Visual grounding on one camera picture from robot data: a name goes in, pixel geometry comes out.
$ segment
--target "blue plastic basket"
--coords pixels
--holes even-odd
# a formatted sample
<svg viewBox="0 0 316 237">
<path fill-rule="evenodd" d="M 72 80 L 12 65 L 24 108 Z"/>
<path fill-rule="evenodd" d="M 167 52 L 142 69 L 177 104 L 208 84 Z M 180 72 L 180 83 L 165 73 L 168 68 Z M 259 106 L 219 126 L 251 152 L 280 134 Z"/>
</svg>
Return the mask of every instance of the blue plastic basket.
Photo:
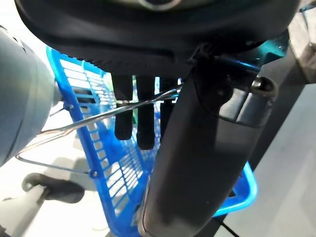
<svg viewBox="0 0 316 237">
<path fill-rule="evenodd" d="M 47 48 L 47 56 L 73 121 L 115 108 L 110 74 L 90 63 Z M 150 151 L 136 144 L 136 128 L 128 141 L 114 135 L 115 118 L 77 130 L 111 231 L 119 237 L 138 237 L 135 211 L 142 202 L 159 148 L 159 106 L 155 105 L 156 143 Z M 234 189 L 214 216 L 248 207 L 256 198 L 257 184 L 247 163 Z"/>
</svg>

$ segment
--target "gray cylindrical object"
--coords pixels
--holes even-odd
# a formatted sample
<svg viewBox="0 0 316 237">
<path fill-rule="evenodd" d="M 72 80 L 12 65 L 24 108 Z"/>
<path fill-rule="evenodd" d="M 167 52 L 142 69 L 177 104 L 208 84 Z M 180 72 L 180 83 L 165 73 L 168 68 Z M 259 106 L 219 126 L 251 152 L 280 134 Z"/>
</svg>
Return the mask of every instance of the gray cylindrical object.
<svg viewBox="0 0 316 237">
<path fill-rule="evenodd" d="M 46 65 L 0 27 L 0 166 L 40 133 L 53 96 Z"/>
</svg>

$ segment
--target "metal rod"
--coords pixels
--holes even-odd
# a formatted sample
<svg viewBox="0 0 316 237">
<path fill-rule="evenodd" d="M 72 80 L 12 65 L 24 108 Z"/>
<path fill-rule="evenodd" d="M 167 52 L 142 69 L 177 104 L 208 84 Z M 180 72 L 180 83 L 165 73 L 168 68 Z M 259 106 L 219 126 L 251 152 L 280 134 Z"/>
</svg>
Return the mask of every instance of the metal rod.
<svg viewBox="0 0 316 237">
<path fill-rule="evenodd" d="M 58 114 L 59 112 L 63 111 L 64 109 L 65 109 L 65 108 L 61 108 L 61 109 L 57 110 L 56 112 L 53 112 L 53 113 L 49 114 L 48 117 L 52 117 L 52 116 Z"/>
<path fill-rule="evenodd" d="M 35 147 L 40 146 L 40 145 L 46 144 L 48 142 L 54 141 L 56 139 L 62 138 L 64 136 L 68 135 L 69 133 L 73 132 L 74 130 L 79 129 L 81 127 L 84 127 L 90 123 L 97 122 L 97 121 L 115 116 L 117 114 L 129 111 L 129 110 L 134 110 L 134 109 L 139 108 L 141 106 L 152 104 L 152 103 L 155 103 L 155 102 L 160 101 L 160 100 L 174 99 L 179 95 L 179 89 L 181 89 L 181 87 L 182 87 L 182 85 L 179 85 L 179 86 L 177 86 L 169 91 L 157 94 L 152 100 L 146 100 L 146 101 L 128 104 L 128 105 L 125 105 L 125 106 L 122 106 L 119 108 L 115 108 L 113 110 L 106 111 L 106 112 L 98 114 L 98 115 L 91 116 L 91 117 L 83 119 L 83 120 L 74 122 L 73 124 L 70 124 L 67 126 L 42 131 L 40 133 L 39 137 L 41 137 L 43 135 L 47 135 L 47 134 L 55 134 L 55 135 L 25 147 L 19 154 L 21 154 L 22 152 L 29 151 Z"/>
<path fill-rule="evenodd" d="M 65 168 L 65 167 L 56 166 L 56 165 L 52 165 L 52 164 L 46 164 L 46 163 L 42 163 L 42 162 L 37 162 L 37 161 L 34 161 L 34 160 L 22 158 L 22 157 L 20 157 L 20 155 L 16 155 L 15 158 L 18 159 L 19 161 L 22 161 L 22 162 L 25 162 L 25 163 L 41 165 L 41 166 L 45 166 L 45 167 L 48 167 L 48 168 L 62 169 L 62 170 L 65 170 L 65 171 L 70 171 L 70 172 L 74 172 L 74 173 L 78 173 L 78 174 L 89 174 L 89 171 L 70 169 L 70 168 Z"/>
<path fill-rule="evenodd" d="M 139 108 L 139 107 L 144 106 L 144 105 L 155 103 L 157 101 L 175 99 L 176 97 L 178 97 L 181 88 L 182 88 L 182 84 L 178 85 L 177 87 L 175 87 L 169 91 L 165 91 L 165 92 L 161 92 L 161 93 L 157 94 L 152 100 L 131 103 L 131 104 L 128 104 L 128 105 L 125 105 L 125 106 L 122 106 L 119 108 L 115 108 L 113 110 L 110 110 L 110 111 L 107 111 L 107 112 L 104 112 L 104 113 L 101 113 L 98 115 L 94 115 L 94 116 L 91 116 L 89 118 L 77 121 L 77 122 L 74 122 L 73 124 L 70 124 L 67 126 L 42 131 L 38 137 L 42 137 L 42 136 L 45 136 L 48 134 L 53 134 L 53 136 L 46 138 L 46 139 L 43 139 L 39 142 L 35 142 L 34 144 L 28 145 L 23 150 L 21 150 L 19 152 L 19 154 L 17 154 L 15 156 L 15 158 L 19 161 L 30 163 L 30 164 L 36 164 L 36 165 L 41 165 L 41 166 L 45 166 L 45 167 L 49 167 L 49 168 L 66 170 L 66 171 L 79 173 L 79 174 L 89 174 L 89 171 L 75 170 L 75 169 L 70 169 L 70 168 L 65 168 L 65 167 L 61 167 L 61 166 L 56 166 L 56 165 L 52 165 L 52 164 L 46 164 L 46 163 L 42 163 L 42 162 L 37 162 L 37 161 L 25 159 L 25 158 L 22 158 L 20 156 L 20 154 L 23 152 L 29 151 L 33 148 L 36 148 L 40 145 L 43 145 L 43 144 L 46 144 L 48 142 L 51 142 L 51 141 L 54 141 L 56 139 L 67 136 L 68 134 L 70 134 L 74 130 L 81 128 L 81 127 L 84 127 L 89 123 L 100 121 L 100 120 L 115 116 L 117 114 L 123 113 L 125 111 L 133 110 L 133 109 Z"/>
</svg>

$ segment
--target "bolt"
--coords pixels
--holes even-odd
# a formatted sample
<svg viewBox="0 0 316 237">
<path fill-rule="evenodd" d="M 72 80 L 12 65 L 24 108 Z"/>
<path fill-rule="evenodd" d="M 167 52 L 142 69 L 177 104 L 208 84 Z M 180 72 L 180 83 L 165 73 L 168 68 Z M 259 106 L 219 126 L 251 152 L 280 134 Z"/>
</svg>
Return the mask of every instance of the bolt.
<svg viewBox="0 0 316 237">
<path fill-rule="evenodd" d="M 96 178 L 96 177 L 98 177 L 98 172 L 97 171 L 91 171 L 90 175 L 91 175 L 92 178 Z"/>
<path fill-rule="evenodd" d="M 260 87 L 262 86 L 262 79 L 261 78 L 256 78 L 253 82 L 251 87 L 255 88 L 255 89 L 260 89 Z"/>
</svg>

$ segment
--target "floor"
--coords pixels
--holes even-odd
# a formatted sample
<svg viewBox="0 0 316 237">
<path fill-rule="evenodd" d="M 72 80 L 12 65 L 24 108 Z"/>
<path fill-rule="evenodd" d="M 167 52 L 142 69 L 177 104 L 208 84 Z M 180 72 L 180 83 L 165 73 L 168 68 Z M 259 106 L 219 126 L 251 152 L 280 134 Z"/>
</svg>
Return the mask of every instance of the floor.
<svg viewBox="0 0 316 237">
<path fill-rule="evenodd" d="M 316 237 L 315 100 L 307 85 L 255 171 L 257 200 L 225 219 L 241 237 Z"/>
<path fill-rule="evenodd" d="M 0 0 L 0 24 L 19 36 L 48 64 L 45 45 L 23 25 L 12 0 Z M 280 132 L 255 171 L 256 202 L 230 214 L 225 223 L 241 237 L 316 237 L 316 85 L 307 85 Z M 46 127 L 71 123 L 67 112 L 52 117 Z M 26 154 L 38 161 L 88 169 L 75 133 Z M 104 237 L 108 226 L 94 184 L 85 176 L 47 169 L 11 159 L 0 169 L 0 200 L 23 195 L 21 182 L 32 172 L 71 179 L 86 188 L 77 204 L 46 201 L 26 237 Z M 221 228 L 216 237 L 230 237 Z"/>
</svg>

